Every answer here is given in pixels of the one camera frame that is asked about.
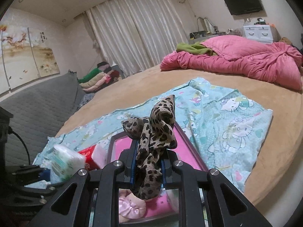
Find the round tan bed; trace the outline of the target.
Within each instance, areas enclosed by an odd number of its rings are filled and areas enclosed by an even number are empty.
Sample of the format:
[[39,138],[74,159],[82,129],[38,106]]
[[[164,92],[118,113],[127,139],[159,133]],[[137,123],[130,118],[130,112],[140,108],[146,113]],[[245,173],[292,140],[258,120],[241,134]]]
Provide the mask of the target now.
[[209,167],[219,169],[253,204],[277,185],[302,142],[302,95],[240,76],[155,66],[99,91],[60,129],[78,127],[70,147],[95,144],[130,117],[149,117],[172,97],[174,118]]

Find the cream curtains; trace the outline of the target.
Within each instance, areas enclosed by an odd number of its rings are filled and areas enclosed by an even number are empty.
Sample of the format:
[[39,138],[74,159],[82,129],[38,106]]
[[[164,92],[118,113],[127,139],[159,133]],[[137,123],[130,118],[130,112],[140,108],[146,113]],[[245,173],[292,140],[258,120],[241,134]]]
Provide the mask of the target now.
[[108,0],[86,15],[102,57],[126,76],[158,65],[187,40],[171,0]]

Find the floral wall painting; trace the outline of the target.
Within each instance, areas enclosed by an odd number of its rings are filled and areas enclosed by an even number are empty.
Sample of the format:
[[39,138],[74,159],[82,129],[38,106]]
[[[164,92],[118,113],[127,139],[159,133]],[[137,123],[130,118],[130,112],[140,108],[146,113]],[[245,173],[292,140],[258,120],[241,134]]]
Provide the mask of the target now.
[[60,73],[44,31],[1,25],[1,94]]

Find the white tissue pack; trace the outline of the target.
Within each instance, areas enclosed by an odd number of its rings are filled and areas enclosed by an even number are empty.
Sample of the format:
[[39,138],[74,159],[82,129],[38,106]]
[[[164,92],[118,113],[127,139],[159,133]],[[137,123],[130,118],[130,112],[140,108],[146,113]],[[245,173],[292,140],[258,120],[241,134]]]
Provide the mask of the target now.
[[51,156],[51,183],[68,181],[78,170],[85,167],[85,156],[63,145],[54,145]]

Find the cluttered dresser table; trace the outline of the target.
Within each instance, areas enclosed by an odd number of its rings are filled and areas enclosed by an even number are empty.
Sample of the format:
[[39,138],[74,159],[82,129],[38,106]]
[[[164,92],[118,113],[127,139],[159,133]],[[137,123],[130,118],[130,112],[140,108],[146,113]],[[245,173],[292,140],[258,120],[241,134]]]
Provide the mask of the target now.
[[213,38],[221,35],[236,35],[244,36],[242,28],[228,29],[227,31],[220,31],[207,17],[197,18],[197,30],[189,34],[188,41],[190,43],[196,43],[209,38]]

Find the pink and blue book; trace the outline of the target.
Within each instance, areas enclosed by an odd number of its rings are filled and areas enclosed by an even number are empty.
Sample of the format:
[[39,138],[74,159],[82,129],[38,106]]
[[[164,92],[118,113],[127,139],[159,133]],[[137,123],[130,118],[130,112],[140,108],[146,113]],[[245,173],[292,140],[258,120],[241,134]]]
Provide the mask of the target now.
[[[170,166],[176,160],[188,163],[194,169],[207,171],[207,166],[185,132],[179,126],[176,126],[174,133],[177,140],[177,148],[167,150],[162,154],[160,158],[162,174],[169,177],[170,172],[172,172]],[[122,180],[123,186],[132,187],[134,185],[137,146],[138,141],[133,141],[125,132],[114,135],[110,140],[107,162],[110,163],[122,158],[125,170],[124,173],[118,175],[118,178]],[[179,195],[177,190],[166,190],[162,187],[160,195],[146,203],[144,215],[119,213],[119,223],[143,223],[175,216],[179,211],[178,200]]]

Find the red tissue box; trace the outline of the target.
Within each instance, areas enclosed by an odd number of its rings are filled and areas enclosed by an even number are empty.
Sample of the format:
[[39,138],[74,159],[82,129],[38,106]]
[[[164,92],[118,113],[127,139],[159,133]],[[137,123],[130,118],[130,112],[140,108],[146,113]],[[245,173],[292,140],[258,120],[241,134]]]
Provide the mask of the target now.
[[103,169],[106,166],[107,152],[101,145],[92,145],[79,151],[85,157],[85,169],[88,171]]

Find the leopard print scrunchie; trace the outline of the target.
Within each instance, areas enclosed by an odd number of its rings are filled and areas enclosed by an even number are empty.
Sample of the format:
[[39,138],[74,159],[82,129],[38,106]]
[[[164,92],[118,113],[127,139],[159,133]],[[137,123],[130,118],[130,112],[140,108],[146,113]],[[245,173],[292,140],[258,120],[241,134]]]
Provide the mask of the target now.
[[175,149],[175,96],[158,101],[149,117],[130,117],[121,122],[129,138],[138,140],[132,193],[141,200],[151,200],[160,193],[162,171],[159,159],[166,149]]

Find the dark shallow cardboard tray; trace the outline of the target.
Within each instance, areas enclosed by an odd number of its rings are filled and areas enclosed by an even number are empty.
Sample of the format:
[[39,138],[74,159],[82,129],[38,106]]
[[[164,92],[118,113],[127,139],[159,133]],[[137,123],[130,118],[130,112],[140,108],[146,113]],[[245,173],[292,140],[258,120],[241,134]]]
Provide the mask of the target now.
[[[175,149],[166,150],[160,159],[162,174],[168,177],[172,172],[171,165],[176,160],[181,160],[194,169],[208,171],[207,166],[192,145],[186,132],[178,124],[174,126],[174,134],[177,140]],[[138,141],[133,141],[125,132],[118,133],[110,139],[106,163],[109,164],[121,157],[125,150],[131,150],[135,155]],[[174,219],[179,214],[179,189],[167,189],[162,186],[160,194],[143,203],[143,201],[128,197],[129,191],[119,189],[119,226],[145,226],[148,223],[155,223],[157,220],[163,223],[166,220]]]

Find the pink quilted comforter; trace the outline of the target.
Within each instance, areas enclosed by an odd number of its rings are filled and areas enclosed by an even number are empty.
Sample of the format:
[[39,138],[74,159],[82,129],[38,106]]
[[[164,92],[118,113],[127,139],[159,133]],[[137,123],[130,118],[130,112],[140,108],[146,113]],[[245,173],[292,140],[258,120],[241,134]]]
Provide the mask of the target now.
[[176,52],[165,56],[162,71],[195,69],[220,74],[242,75],[302,91],[302,54],[284,42],[263,44],[236,35],[223,35],[201,42],[217,56]]

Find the stack of folded clothes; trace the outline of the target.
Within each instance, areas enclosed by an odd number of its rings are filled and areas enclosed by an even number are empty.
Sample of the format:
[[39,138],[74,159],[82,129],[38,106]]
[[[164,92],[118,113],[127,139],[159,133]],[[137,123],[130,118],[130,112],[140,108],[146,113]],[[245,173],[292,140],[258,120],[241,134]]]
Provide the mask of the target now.
[[97,67],[82,79],[78,79],[78,83],[86,93],[95,93],[124,79],[124,77],[124,73],[118,65],[110,66],[109,63],[103,61],[98,63]]

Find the pink satin scrunchie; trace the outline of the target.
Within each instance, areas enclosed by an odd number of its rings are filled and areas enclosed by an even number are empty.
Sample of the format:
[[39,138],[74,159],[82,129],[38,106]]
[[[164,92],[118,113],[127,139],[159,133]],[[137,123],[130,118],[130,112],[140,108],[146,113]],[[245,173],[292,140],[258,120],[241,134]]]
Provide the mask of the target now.
[[137,198],[133,193],[119,197],[118,217],[119,222],[128,222],[132,219],[139,219],[146,212],[146,202]]

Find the green blanket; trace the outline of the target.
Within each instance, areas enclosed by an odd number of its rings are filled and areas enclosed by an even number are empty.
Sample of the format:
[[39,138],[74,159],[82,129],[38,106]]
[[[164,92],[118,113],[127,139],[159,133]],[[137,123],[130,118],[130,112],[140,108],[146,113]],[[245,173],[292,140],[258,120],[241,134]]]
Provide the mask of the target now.
[[186,43],[179,43],[176,46],[176,52],[188,52],[193,55],[202,55],[206,54],[208,56],[217,56],[217,54],[210,48],[202,45],[200,42],[196,42],[194,44],[186,44]]

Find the white drawer cabinet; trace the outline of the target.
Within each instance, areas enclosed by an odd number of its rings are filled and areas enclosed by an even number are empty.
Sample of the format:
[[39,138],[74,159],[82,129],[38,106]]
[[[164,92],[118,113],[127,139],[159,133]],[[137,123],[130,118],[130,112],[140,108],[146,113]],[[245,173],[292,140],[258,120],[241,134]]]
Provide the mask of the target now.
[[261,43],[270,44],[276,40],[275,29],[270,25],[243,26],[245,37]]

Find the Hello Kitty blue sheet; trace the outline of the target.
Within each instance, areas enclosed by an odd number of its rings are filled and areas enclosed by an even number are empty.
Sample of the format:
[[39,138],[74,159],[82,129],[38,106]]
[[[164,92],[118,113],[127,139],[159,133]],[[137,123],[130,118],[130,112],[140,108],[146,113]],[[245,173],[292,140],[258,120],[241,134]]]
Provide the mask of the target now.
[[210,84],[198,77],[144,103],[117,109],[57,138],[49,138],[34,164],[49,168],[53,146],[80,151],[99,143],[108,149],[113,135],[122,131],[123,120],[148,116],[163,97],[173,94],[176,121],[186,132],[208,168],[217,168],[236,188],[244,191],[272,121],[273,112],[236,89]]

